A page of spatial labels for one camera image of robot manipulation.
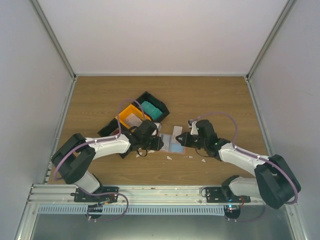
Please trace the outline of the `yellow bin with white cards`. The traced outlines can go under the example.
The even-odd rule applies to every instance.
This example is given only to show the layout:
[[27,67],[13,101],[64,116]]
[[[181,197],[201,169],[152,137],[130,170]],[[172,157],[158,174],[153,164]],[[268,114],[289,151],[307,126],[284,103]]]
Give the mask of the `yellow bin with white cards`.
[[146,113],[142,113],[141,109],[130,104],[119,113],[119,122],[122,128],[130,129],[139,127],[144,120],[152,120]]

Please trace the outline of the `black bin with red cards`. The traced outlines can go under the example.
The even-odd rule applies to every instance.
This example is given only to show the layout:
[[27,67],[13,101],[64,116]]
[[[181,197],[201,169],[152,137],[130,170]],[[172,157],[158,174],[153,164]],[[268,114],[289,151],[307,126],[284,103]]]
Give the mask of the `black bin with red cards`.
[[[129,129],[129,127],[125,126],[124,124],[120,123],[121,127],[121,133],[124,133]],[[118,120],[116,118],[112,119],[107,125],[105,125],[102,129],[100,129],[97,134],[100,137],[108,137],[117,135],[119,133],[119,126],[118,126]],[[129,152],[125,153],[118,153],[122,159],[124,159]]]

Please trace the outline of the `black bin with teal cards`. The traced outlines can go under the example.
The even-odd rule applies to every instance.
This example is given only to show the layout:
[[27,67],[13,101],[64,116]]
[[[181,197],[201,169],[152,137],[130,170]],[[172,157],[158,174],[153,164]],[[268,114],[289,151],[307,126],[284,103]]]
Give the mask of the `black bin with teal cards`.
[[154,122],[160,123],[170,114],[166,104],[148,91],[140,95],[136,101],[142,106],[144,113]]

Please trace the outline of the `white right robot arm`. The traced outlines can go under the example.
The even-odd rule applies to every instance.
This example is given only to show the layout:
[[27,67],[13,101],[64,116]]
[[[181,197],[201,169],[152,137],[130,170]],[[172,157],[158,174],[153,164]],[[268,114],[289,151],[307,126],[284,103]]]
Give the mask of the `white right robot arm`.
[[233,175],[221,184],[221,196],[228,203],[240,197],[263,200],[269,207],[279,209],[298,201],[301,185],[285,159],[278,154],[258,155],[218,137],[209,120],[189,122],[190,131],[176,136],[184,147],[204,150],[207,156],[245,170],[252,175]]

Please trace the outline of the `white credit card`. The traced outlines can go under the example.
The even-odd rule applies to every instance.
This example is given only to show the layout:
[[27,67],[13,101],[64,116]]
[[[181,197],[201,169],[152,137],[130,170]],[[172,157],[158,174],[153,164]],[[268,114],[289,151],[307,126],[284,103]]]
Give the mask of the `white credit card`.
[[179,135],[181,135],[182,134],[182,131],[183,131],[183,127],[182,126],[174,126],[173,127],[173,132],[172,132],[172,135],[174,136],[174,137],[177,137],[177,136],[179,136]]

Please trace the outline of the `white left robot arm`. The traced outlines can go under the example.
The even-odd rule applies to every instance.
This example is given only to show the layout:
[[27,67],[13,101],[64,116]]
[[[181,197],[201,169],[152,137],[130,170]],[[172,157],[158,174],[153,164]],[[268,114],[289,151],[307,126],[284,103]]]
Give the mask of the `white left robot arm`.
[[89,172],[92,161],[114,154],[127,156],[140,150],[159,151],[164,145],[159,126],[159,123],[147,119],[139,126],[107,137],[90,138],[76,133],[51,157],[55,167],[53,177],[68,185],[76,185],[90,201],[98,202],[108,192]]

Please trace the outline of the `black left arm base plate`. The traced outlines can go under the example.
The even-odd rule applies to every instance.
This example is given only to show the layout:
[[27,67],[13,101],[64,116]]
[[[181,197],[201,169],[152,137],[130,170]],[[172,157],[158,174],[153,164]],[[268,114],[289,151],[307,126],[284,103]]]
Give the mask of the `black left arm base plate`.
[[118,200],[119,187],[117,186],[102,186],[94,193],[86,193],[80,188],[70,195],[76,203],[116,203]]

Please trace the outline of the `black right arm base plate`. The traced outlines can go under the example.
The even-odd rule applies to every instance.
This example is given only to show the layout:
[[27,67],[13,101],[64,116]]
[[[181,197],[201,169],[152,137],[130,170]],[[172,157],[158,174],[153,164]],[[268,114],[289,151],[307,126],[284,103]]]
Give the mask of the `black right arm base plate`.
[[212,186],[212,187],[203,187],[200,190],[200,195],[206,199],[207,203],[224,203],[224,204],[242,204],[250,203],[251,199],[249,196],[235,196],[226,197],[223,194],[222,187]]

